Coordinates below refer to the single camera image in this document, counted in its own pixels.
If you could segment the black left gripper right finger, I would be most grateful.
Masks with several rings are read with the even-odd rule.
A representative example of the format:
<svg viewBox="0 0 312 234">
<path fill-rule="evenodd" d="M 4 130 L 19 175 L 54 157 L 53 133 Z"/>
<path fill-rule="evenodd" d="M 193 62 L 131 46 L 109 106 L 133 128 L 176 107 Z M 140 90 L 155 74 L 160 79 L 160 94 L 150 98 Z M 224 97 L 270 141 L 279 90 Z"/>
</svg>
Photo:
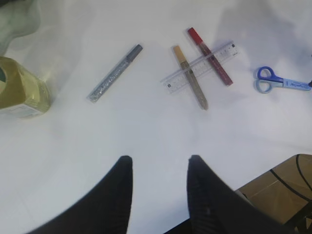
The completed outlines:
<svg viewBox="0 0 312 234">
<path fill-rule="evenodd" d="M 189 159 L 187 199 L 194 234 L 291 234 L 228 187 L 198 155 Z"/>
</svg>

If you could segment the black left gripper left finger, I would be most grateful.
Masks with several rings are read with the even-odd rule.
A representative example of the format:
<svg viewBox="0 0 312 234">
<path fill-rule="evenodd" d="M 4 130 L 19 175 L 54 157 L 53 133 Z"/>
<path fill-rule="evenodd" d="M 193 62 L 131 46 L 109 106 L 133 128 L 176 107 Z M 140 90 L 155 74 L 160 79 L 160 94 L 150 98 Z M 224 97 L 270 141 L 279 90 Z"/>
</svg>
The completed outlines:
<svg viewBox="0 0 312 234">
<path fill-rule="evenodd" d="M 133 197 L 133 160 L 121 156 L 83 198 L 33 234 L 125 234 Z"/>
</svg>

